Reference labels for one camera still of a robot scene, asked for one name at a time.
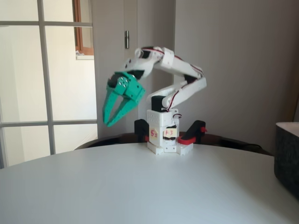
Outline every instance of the red wire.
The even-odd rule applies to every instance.
[[[149,48],[142,48],[142,50],[156,51],[156,52],[159,52],[159,53],[161,53],[161,54],[163,54],[163,55],[164,55],[164,52],[163,52],[163,51],[161,51],[161,50],[149,49]],[[175,55],[175,57],[176,57],[177,59],[179,59],[179,60],[181,60],[181,61],[185,62],[185,61],[184,61],[182,58],[180,58],[179,56],[176,56],[176,55]],[[201,69],[199,69],[199,68],[195,67],[195,66],[194,66],[194,65],[192,65],[192,64],[189,64],[189,65],[191,65],[191,67],[192,67],[192,68],[194,68],[195,70],[197,70],[197,71],[200,71],[201,73],[203,73],[203,71],[202,71]]]
[[[156,52],[159,52],[159,53],[161,53],[161,54],[164,55],[164,52],[163,52],[163,51],[156,50],[156,49],[142,48],[142,50],[156,51]],[[181,61],[184,62],[184,60],[183,60],[182,58],[180,58],[179,56],[176,56],[176,55],[175,55],[175,57],[176,57],[177,59],[179,59],[179,60],[181,60]],[[195,70],[200,71],[201,73],[203,73],[202,70],[200,70],[199,68],[196,68],[194,65],[192,65],[192,64],[189,64],[189,65],[191,65],[191,67],[192,67],[193,69],[195,69]],[[170,101],[170,103],[169,103],[169,106],[168,106],[167,109],[166,109],[167,112],[169,112],[169,109],[171,108],[171,105],[172,105],[172,102],[173,102],[173,100],[174,100],[174,97],[178,94],[178,92],[179,92],[179,90],[177,90],[177,92],[171,97],[171,101]]]

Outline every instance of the red clip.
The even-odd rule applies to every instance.
[[[194,142],[196,142],[196,137],[193,137],[193,138],[188,139],[188,140],[183,140],[182,136],[178,137],[178,143],[182,144],[182,145],[188,146],[188,145],[190,145],[190,144],[192,144]]]
[[[207,132],[206,127],[201,127],[201,128],[200,128],[200,132],[203,132],[203,133]]]

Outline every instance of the white arm segment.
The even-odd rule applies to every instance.
[[[167,48],[153,47],[137,49],[135,51],[135,58],[128,59],[120,70],[144,71],[142,76],[139,77],[139,79],[143,79],[152,72],[153,68],[185,78],[187,76],[192,79],[189,82],[183,81],[179,84],[163,88],[148,96],[148,101],[151,100],[152,96],[165,96],[162,106],[167,110],[184,102],[194,93],[206,87],[206,78],[203,77],[202,69],[183,61]]]

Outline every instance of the glass pane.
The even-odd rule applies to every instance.
[[[38,26],[0,27],[2,122],[47,120]]]
[[[98,138],[96,124],[54,126],[56,153],[75,150],[79,146]]]
[[[38,21],[36,0],[0,0],[0,21]]]
[[[83,47],[93,48],[93,29],[89,27],[82,27]]]
[[[46,27],[54,120],[96,119],[94,60],[77,60],[73,27]]]
[[[91,0],[43,0],[46,21],[92,22]]]
[[[3,130],[9,166],[50,155],[47,126],[5,127]]]

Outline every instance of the window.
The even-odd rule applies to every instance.
[[[91,22],[90,0],[73,0],[73,15],[75,22]],[[93,55],[92,28],[75,27],[76,52],[84,55]]]
[[[0,0],[0,168],[97,138],[90,2]]]

